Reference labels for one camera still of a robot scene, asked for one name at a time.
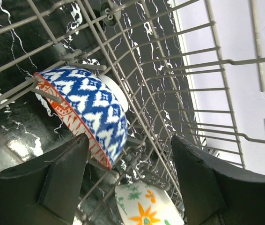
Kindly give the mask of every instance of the wire grid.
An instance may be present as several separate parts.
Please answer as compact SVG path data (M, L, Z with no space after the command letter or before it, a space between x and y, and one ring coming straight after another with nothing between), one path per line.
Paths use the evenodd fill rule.
M171 14L173 11L178 10L180 8L186 7L190 4L193 4L197 1L204 1L205 5L206 5L206 9L207 9L207 14L208 14L208 18L209 18L209 22L206 24L202 24L200 26L197 27L193 27L187 30L183 30L183 31L179 31L176 33L173 33L171 35L167 35L167 36L163 36L161 37L155 26L154 26L154 21L166 14ZM35 20L39 20L40 23L43 25L44 29L46 30L47 34L49 35L49 37L51 38L51 41L49 41L47 44L40 46L39 48L36 48L35 50L3 65L0 67L0 72L4 71L5 69L21 62L22 60L27 59L28 57L50 47L53 45L58 45L59 42L63 39L65 39L66 37L74 34L75 32L79 31L79 30L83 30L87 27L89 27L96 39L96 41L98 42L98 47L96 47L94 50L85 53L83 55L80 56L80 52L73 52L75 57L78 57L80 59L86 58L91 56L92 54L94 54L97 51L102 51L103 55L105 56L107 62L108 62L108 68L106 70L104 70L101 74L104 75L106 73L108 73L109 71L112 71L116 80L119 82L120 87L122 88L122 90L124 91L129 104L130 104L130 109L134 112L135 115L135 119L130 123L129 129L133 129L133 128L142 128L144 130L143 132L143 142L145 143L146 140L149 140L149 142L151 143L151 149L147 155L147 159L150 158L151 154L153 154L153 152L155 152L158 156L158 160L157 162L152 165L151 167L148 167L147 170L142 170L141 172L139 171L139 177L142 178L142 173L145 173L146 171L149 172L155 172L158 164L161 164L163 166L162 169L162 173L160 174L160 176L162 177L163 175L166 175L167 178L167 182L169 182L170 184L170 197L173 199L173 201L176 203L176 205L178 205L178 203L180 201L182 201L182 196L180 194L179 191L179 184L177 181L177 177L176 177L176 171L175 168L172 166L171 163L171 153L165 154L164 151L165 150L169 150L169 146L170 146L170 140L172 135L174 134L181 134L184 135L184 133L179 133L179 132L170 132L167 128L167 125L169 125L169 123L181 123L181 124L186 124L189 129L190 129L190 134L192 135L192 138L194 139L195 145L197 145L198 147L202 148L204 147L202 145L202 143L199 143L198 140L200 139L200 137L210 137L210 136L206 136L204 135L204 132L211 132L211 133L218 133L218 134L224 134L224 135L232 135L235 139L224 139L224 138L218 138L218 137L211 137L211 138L218 138L220 140L225 140L225 141L230 141L230 142L236 142L238 145L238 150L239 152L232 152L229 150L224 150L224 149L218 149L218 148L211 148L217 151L223 151L223 152L228 152L231 154L237 154L240 156L241 159L241 163L234 163L231 162L235 165L239 165L242 166L243 168L245 168L245 163L244 163L244 159L243 159L243 151L242 151L242 147L241 147L241 142L240 142L240 137L244 137L246 140L251 141L251 142L257 142L257 143L264 143L265 144L265 140L261 140L261 139L254 139L254 138L250 138L248 137L246 134L243 133L239 133L237 130L237 126L236 126L236 119L235 119L235 115L234 115L234 110L233 110L233 106L232 106L232 101L231 101L231 96L230 96L230 92L229 92L229 88L228 88L228 81L227 81L227 77L226 77L226 73L225 73L225 64L231 64L231 65L245 65L245 64L256 64L258 66L258 75L259 75L259 83L260 83L260 90L264 91L264 80L263 80L263 70L261 67L261 63L265 62L265 58L261 57L260 54L260 44L258 41L258 22L257 22L257 15L256 15L256 6L255 6L255 1L254 0L250 0L250 12L251 12L251 20L252 20L252 29L254 31L254 37L255 37L255 50L256 50L256 58L254 59L250 59L250 60L239 60L239 61L233 61L233 60L226 60L223 59L222 57L222 53L221 53L221 49L220 49L220 43L219 40L217 38L217 31L216 31L216 26L215 26L215 21L213 18L213 13L212 13L212 9L211 9L211 5L210 5L210 1L209 0L190 0L187 1L183 4L180 4L176 7L173 7L165 12L162 12L160 14L157 15L150 15L147 4L144 0L130 0L127 3L117 7L117 8L113 8L112 2L111 0L108 0L107 2L109 3L109 5L111 6L112 10L110 11L110 15L114 15L116 12L124 10L129 7L130 5L135 4L136 2L140 3L142 5L142 9L145 12L146 15L146 19L135 24L132 25L128 28L123 28L120 20L118 18L115 17L116 21L117 21L117 28L119 29L119 32L111 37L111 38L107 38L103 29L101 28L99 21L103 20L107 17L107 15L103 15L100 16L99 18L96 18L95 14L92 11L92 7L90 5L90 3L88 2L88 0L61 0L57 3L55 3L50 9L44 11L44 12L39 12L36 5L33 3L32 0L27 0L27 2L30 4L32 10L35 12L35 16L31 16L29 18L26 18L22 21L16 22L14 24L11 24L9 26L0 28L0 34L7 32L11 29L20 27L22 25L28 24L32 21ZM85 18L85 20L87 21L86 24L83 24L79 27L77 27L76 29L64 34L63 36L60 37L55 37L53 35L53 32L51 31L51 29L49 28L49 26L47 25L44 17L50 15L54 10L56 10L57 8L61 7L62 5L65 4L69 4L72 2L76 2L81 10L81 13L83 15L83 17ZM148 23L151 30L153 31L153 36L152 39L150 41L144 42L142 44L138 44L135 46L132 46L132 44L130 43L127 33L131 30L131 29L135 29L138 26L141 26L145 23ZM165 51L163 50L163 46L162 46L162 42L168 38L172 38L172 37L177 37L179 35L183 35L186 34L188 32L192 32L195 30L199 30L199 29L204 29L204 28L210 28L212 33L213 33L213 40L214 40L214 47L209 48L209 49L199 49L197 51L194 52L185 52L185 53L181 53L178 55L167 55L165 54ZM127 51L119 56L116 57L115 53L113 52L113 49L111 48L111 41L113 41L114 39L121 37L127 47ZM146 62L138 62L135 55L134 55L134 50L137 50L138 48L144 47L146 45L149 44L154 44L158 46L159 52L160 52L160 58L155 59L155 60L150 60L150 61L146 61ZM186 65L183 67L176 67L176 68L170 68L168 66L168 60L173 59L173 58L181 58L181 57L185 57L191 54L199 54L199 53L205 53L205 52L209 52L209 51L216 51L217 53L217 57L218 60L214 61L214 62L206 62L206 63L202 63L202 64L196 64L196 65ZM122 59L126 56L130 56L132 59L132 63L135 65L135 68L128 74L125 74L123 67L125 65L122 65ZM163 91L155 91L152 92L151 89L149 88L149 82L151 80L154 79L160 79L159 76L156 75L152 75L148 78L144 77L143 74L143 70L142 70L142 66L146 65L146 64L150 64L150 63L154 63L154 62L162 62L164 63L164 76L163 78L169 78L171 85L172 85L172 90L163 90ZM54 68L57 66L61 66L65 63L64 60L60 60L57 63L55 63L54 65L52 65L49 68ZM208 66L219 66L218 69L211 69L211 70L201 70L201 71L196 71L196 72L189 72L190 69L193 68L201 68L201 67L208 67ZM187 75L192 75L192 74L198 74L198 73L212 73L212 72L221 72L222 75L222 79L223 79L223 83L224 86L222 88L209 88L209 89L184 89L184 90L179 90L177 87L177 84L174 80L174 78L177 77L184 77ZM139 80L141 80L141 84L139 85L139 88L137 90L133 90L132 86L130 85L130 78L132 78L132 75L136 74L139 78ZM5 107L6 105L8 105L9 103L11 103L12 101L17 100L20 96L22 96L23 94L29 92L29 91L35 91L33 90L33 88L35 88L36 86L36 82L33 79L28 79L27 81L24 81L22 84L19 85L19 87L15 87L15 89L12 89L9 91L8 94L5 94L3 96L0 97L0 102L4 99L4 98L8 98L10 96L12 96L13 94L17 93L19 90L22 90L21 94L16 94L14 95L12 98L10 98L8 101L6 101L5 103L0 105L0 109L2 109L3 107ZM148 99L145 100L145 102L140 102L137 99L137 95L140 93L141 88L142 87L146 88L146 91L149 94ZM200 110L200 109L185 109L182 98L181 98L181 93L182 92L198 92L198 91L225 91L226 92L226 96L227 96L227 101L228 101L228 105L229 105L229 110L228 111L215 111L215 110ZM165 93L173 93L176 96L177 99L177 105L179 106L179 108L173 108L173 109L162 109L159 108L158 104L156 103L156 99L155 97L159 94L165 94ZM149 120L147 115L144 113L144 109L148 106L148 105L153 105L156 109L156 115L154 118L152 118L152 120ZM167 120L167 118L165 118L163 115L165 111L175 111L175 112L182 112L184 115L184 121L169 121ZM197 123L195 121L190 121L189 117L187 115L187 113L192 112L204 112L204 113L225 113L225 114L229 114L231 116L232 122L233 122L233 126L225 126L225 125L218 125L218 124L202 124L202 123ZM153 125L155 123L161 123L162 126L160 128L159 131L154 131L153 130ZM201 126L211 126L214 127L215 129L206 129L206 128L201 128ZM217 128L230 128L232 131L228 132L228 131L221 131L221 130L217 130ZM165 133L166 134L166 138L165 139L161 139L161 133ZM0 136L0 143L3 143L4 140L1 136ZM118 159L122 160L123 157L125 157L125 155L127 155L129 149L124 149L123 153L121 155L121 157ZM94 210L88 215L88 219L91 220L92 218L94 218L96 216L96 214L99 212L99 209L101 207L104 207L105 205L105 201L113 194L113 190L116 184L119 183L119 181L125 177L126 175L131 175L132 171L135 171L136 173L138 172L137 168L134 168L134 165L129 165L127 167L127 169L125 171L122 171L119 179L115 182L114 186L104 194L103 199L98 203L98 205L94 208ZM96 186L98 186L98 184L104 179L104 177L108 174L110 174L112 172L106 172L104 176L102 176L98 182L96 184L94 184L94 186L90 189L90 191L83 197L83 199L81 199L81 203L83 203L83 201L91 195L91 193L94 191L94 189L96 188Z

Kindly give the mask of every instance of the dish rack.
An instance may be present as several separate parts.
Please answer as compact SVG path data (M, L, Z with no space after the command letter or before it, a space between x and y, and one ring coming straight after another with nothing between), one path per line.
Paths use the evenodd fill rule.
M161 36L156 27L154 26L154 21L157 20L159 17L167 15L167 14L172 14L176 10L179 10L180 8L187 7L188 5L194 4L197 1L203 1L205 4L205 7L207 9L206 13L209 18L209 23L207 24L202 24L197 27L193 27L187 30L181 30L174 32L173 34L167 35L167 36ZM235 118L235 113L232 105L232 100L231 100L231 95L229 92L229 86L228 86L228 81L225 73L225 64L231 64L231 65L245 65L245 64L256 64L258 68L260 68L260 64L262 62L265 62L265 58L262 58L260 56L260 45L258 41L258 24L256 23L256 9L255 9L255 3L254 0L250 1L250 12L251 12L251 18L252 18L252 28L254 30L254 35L255 35L255 49L256 49L256 57L250 60L239 60L239 61L234 61L231 59L224 59L222 57L221 49L220 49L220 43L217 38L217 29L215 25L215 21L213 18L213 12L210 4L210 0L189 0L186 1L185 3L182 3L180 5L177 5L175 7L172 7L164 12L158 13L156 15L153 15L149 12L147 3L145 0L128 0L122 5L116 5L114 2L111 0L107 0L106 3L102 4L101 8L101 14L95 15L93 12L93 9L90 5L90 2L88 0L61 0L53 4L48 10L44 12L40 12L35 5L35 3L32 0L27 0L29 5L31 6L31 9L35 13L34 16L28 17L22 21L18 21L16 23L10 24L5 27L0 28L0 34L9 32L12 29L15 29L17 27L23 26L25 24L31 23L33 21L39 20L39 22L42 24L44 27L44 30L50 37L50 41L48 41L47 44L42 45L35 50L28 52L24 55L22 55L19 58L14 59L13 61L3 65L0 67L0 72L20 63L21 61L28 59L30 56L37 54L44 49L47 49L49 47L54 47L56 50L57 54L59 55L59 61L57 61L54 65L50 66L49 68L54 68L58 66L62 66L64 64L68 65L74 65L74 66L80 66L86 69L95 69L97 70L98 74L106 74L108 72L112 72L114 75L115 80L119 83L119 86L125 93L128 101L129 101L129 106L130 106L130 111L133 112L134 114L134 119L130 121L129 123L129 130L132 129L142 129L142 137L140 137L140 140L134 140L134 146L128 146L125 149L123 149L121 157L119 157L118 162L125 162L126 163L126 168L119 168L119 176L118 180L114 182L112 185L111 189L107 192L104 192L104 195L101 199L101 201L98 203L98 205L94 208L94 210L86 215L84 212L77 212L77 217L83 222L83 224L87 224L87 220L92 220L92 218L96 217L100 208L105 205L105 201L113 195L113 190L114 187L119 183L119 181L126 177L130 176L132 177L132 181L139 181L143 180L145 182L150 182L147 180L148 175L152 175L152 177L155 180L160 181L160 187L164 188L165 190L168 191L170 197L172 198L174 204L177 206L177 209L183 214L184 209L183 209L183 202L182 202L182 196L180 194L180 189L179 189L179 184L177 181L176 177L176 171L175 171L175 166L172 163L172 154L171 154L171 147L170 147L170 142L171 142L171 137L174 134L178 135L184 135L184 133L181 132L173 132L169 131L169 124L170 123L182 123L185 124L189 130L190 130L190 137L192 138L193 144L196 145L199 148L207 148L207 146L204 144L203 140L206 137L204 132L215 132L218 134L224 134L224 135L232 135L235 140L234 142L237 143L238 145L238 152L232 152L231 154L237 154L239 155L241 159L241 163L233 163L237 166L241 166L245 168L245 162L243 158L243 151L241 147L241 141L240 137L244 137L246 140L251 141L251 142L257 142L257 143L263 143L265 144L265 140L260 140L260 139L253 139L248 137L246 134L238 132L237 124L236 124L236 118ZM121 21L121 14L125 13L126 8L131 7L132 5L140 4L142 10L144 10L144 15L145 18L143 21L130 25L129 27L123 27L123 24L120 22ZM60 7L66 4L72 4L75 3L79 7L84 19L85 19L85 24L80 25L76 27L75 29L65 33L63 36L56 37L52 30L50 29L49 25L46 22L46 17L50 16L52 12L55 10L58 10ZM106 37L105 32L103 30L103 23L102 21L105 22L108 26L115 26L117 30L119 31L116 35L113 37ZM144 24L147 24L147 26L151 29L152 35L151 40L149 41L144 41L143 43L139 43L137 45L132 45L130 40L128 39L127 33L130 32L130 30L135 29L139 26L144 26ZM194 52L181 52L180 54L177 55L167 55L166 51L164 51L164 47L162 45L162 42L168 38L175 38L181 35L184 35L188 32L196 31L199 29L204 29L204 28L210 28L213 34L213 41L214 41L214 47L209 48L209 49L199 49ZM73 35L74 33L80 31L82 32L84 29L90 29L91 32L94 35L94 39L98 43L98 46L94 48L92 51L89 52L82 52L81 50L75 50L75 51L70 51L69 49L66 50L65 47L61 44L61 41L64 40L65 38L69 37L70 35ZM116 57L115 53L113 52L113 49L110 45L110 43L115 40L116 38L122 38L122 41L125 42L126 44L126 52L121 55L120 57ZM144 61L144 62L139 62L135 56L136 51L138 51L140 48L145 47L146 45L156 45L157 49L159 51L160 57L157 59L153 59L150 61ZM79 64L78 60L88 58L92 56L94 53L97 51L101 51L102 54L105 56L105 59L107 61L107 65L93 65L93 64ZM185 65L179 68L171 68L168 65L168 60L173 59L173 58L183 58L187 57L188 55L192 54L200 54L200 53L205 53L209 51L214 51L217 54L218 60L209 62L208 60L204 64L189 64ZM130 73L125 73L123 70L123 67L125 65L123 64L122 59L126 56L130 56L132 61L131 63L135 65L135 68L130 72ZM152 74L149 77L144 76L142 66L147 65L147 64L153 64L155 62L160 62L164 64L164 73L163 75L156 75ZM182 77L187 77L191 76L196 73L209 73L211 71L199 71L199 72L192 72L190 69L194 68L201 68L201 67L208 67L208 66L219 66L217 71L221 72L222 80L224 86L221 88L213 88L213 89L206 89L206 90L212 90L212 91L218 91L218 90L223 90L226 93L227 97L227 103L229 106L229 115L232 119L233 125L230 126L229 128L231 131L222 131L220 128L227 127L225 125L221 124L201 124L199 122L196 122L196 120L191 121L188 112L196 113L196 112L205 112L205 113L213 113L215 110L200 110L200 109L189 109L186 108L185 104L183 103L183 99L181 98L181 93L183 92L188 92L188 93L194 93L194 92L201 92L201 91L206 91L205 89L184 89L180 90L177 86L177 83L175 79L180 79ZM133 75L136 75L138 78L139 87L137 89L132 88L130 84L130 79L132 79ZM154 79L168 79L169 82L171 83L172 90L158 90L155 92L152 92L150 87L149 87L149 82ZM264 86L264 81L262 77L261 70L259 71L259 81L261 84L261 89ZM45 98L50 98L54 101L60 101L60 99L55 98L53 96L50 96L48 94L45 94L38 90L37 88L37 80L34 79L33 77L27 77L23 83L19 84L18 86L12 88L10 91L2 94L0 96L0 110L3 109L5 106L8 104L16 101L18 98L21 96L25 95L26 93L32 91L36 94L39 94ZM143 89L147 92L148 98L144 99L143 102L140 101L140 99L137 98L137 95L140 93L140 91L143 91ZM167 94L167 93L172 93L176 96L175 98L172 98L171 100L177 102L177 108L170 109L171 111L176 111L180 112L183 115L183 121L173 121L169 120L167 118L165 109L161 108L158 106L157 101L158 101L158 95L159 94ZM152 115L150 118L148 115L144 112L146 107L154 107L156 115ZM160 123L162 126L160 130L153 130L153 126L156 123ZM202 128L202 126L211 126L214 129L206 129ZM7 151L8 154L13 156L19 163L23 162L23 159L17 155L16 152L12 151L8 146L7 146L7 139L0 133L0 144L5 146L5 150ZM150 149L147 154L147 158L143 158L142 161L148 160L153 154L156 154L157 160L153 165L147 165L144 167L136 167L137 166L137 161L141 157L141 153L138 152L137 154L131 153L131 149L144 149L145 145L149 144ZM222 150L222 149L216 149L216 148L208 148L209 150L214 150L215 155L217 152L228 152L229 150ZM95 166L100 167L96 162L90 161ZM105 176L108 175L115 175L117 176L118 172L115 172L114 170L112 171L106 171L105 174L99 179L97 183L94 184L94 186L89 190L89 192L80 200L80 204L82 204L88 196L92 194L94 189L100 184L100 182L104 179Z

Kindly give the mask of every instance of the white floral mug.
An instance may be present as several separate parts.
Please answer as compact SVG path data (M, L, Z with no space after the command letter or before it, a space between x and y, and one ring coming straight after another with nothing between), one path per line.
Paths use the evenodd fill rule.
M115 188L117 207L125 225L182 225L167 192L146 183Z

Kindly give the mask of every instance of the zigzag pattern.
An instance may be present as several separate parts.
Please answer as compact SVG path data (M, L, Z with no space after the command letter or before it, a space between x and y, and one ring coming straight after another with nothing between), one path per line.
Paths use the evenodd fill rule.
M111 90L91 72L78 67L59 67L39 73L50 82L99 142L112 165L124 148L127 122Z

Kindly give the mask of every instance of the dishware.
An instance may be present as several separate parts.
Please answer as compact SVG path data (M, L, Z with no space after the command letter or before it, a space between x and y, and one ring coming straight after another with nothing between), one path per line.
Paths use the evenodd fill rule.
M58 67L34 76L40 90L62 98L61 104L47 101L75 136L87 134L91 156L111 169L127 139L128 103L122 90L112 79L101 76L102 81L80 67Z
M167 192L146 183L115 187L117 207L125 225L182 225Z

